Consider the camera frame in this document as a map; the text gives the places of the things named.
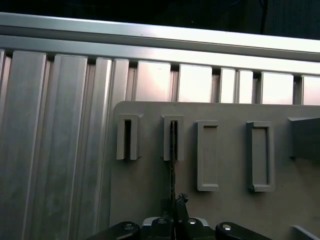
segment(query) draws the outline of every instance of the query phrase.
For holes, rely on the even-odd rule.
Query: horizontal aluminum beam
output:
[[[0,35],[320,61],[320,41],[0,12]]]

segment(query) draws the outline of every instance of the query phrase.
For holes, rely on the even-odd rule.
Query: rectangular slot holder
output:
[[[197,190],[216,192],[218,185],[218,121],[197,121]]]
[[[137,160],[139,158],[139,115],[120,114],[117,119],[117,160]]]
[[[178,161],[184,160],[184,116],[183,115],[164,115],[164,129],[163,129],[163,160],[171,160],[171,122],[177,122],[176,135],[176,159]]]
[[[248,189],[253,192],[275,190],[275,141],[271,122],[248,121]]]

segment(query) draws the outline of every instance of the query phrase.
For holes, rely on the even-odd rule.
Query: gray block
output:
[[[319,160],[320,117],[290,118],[294,158]]]
[[[248,121],[248,188],[254,192],[275,190],[275,140],[271,122]]]

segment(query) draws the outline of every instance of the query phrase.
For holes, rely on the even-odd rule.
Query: bolt head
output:
[[[124,230],[130,231],[130,230],[132,230],[132,229],[134,229],[134,226],[132,226],[131,223],[126,224],[126,225],[124,226]]]
[[[222,225],[222,228],[223,228],[223,230],[225,230],[225,231],[230,231],[230,230],[231,230],[231,226],[228,225],[228,224],[223,224],[223,225]]]
[[[164,220],[163,218],[160,218],[158,220],[158,224],[166,224],[166,223],[167,223],[166,220]]]
[[[197,221],[196,221],[195,219],[193,219],[193,218],[190,218],[190,219],[188,220],[188,223],[189,223],[189,224],[196,224]]]

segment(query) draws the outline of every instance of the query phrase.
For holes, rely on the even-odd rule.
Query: dark background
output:
[[[0,0],[0,11],[251,34],[264,22],[259,0]],[[320,0],[268,0],[263,34],[320,39]]]

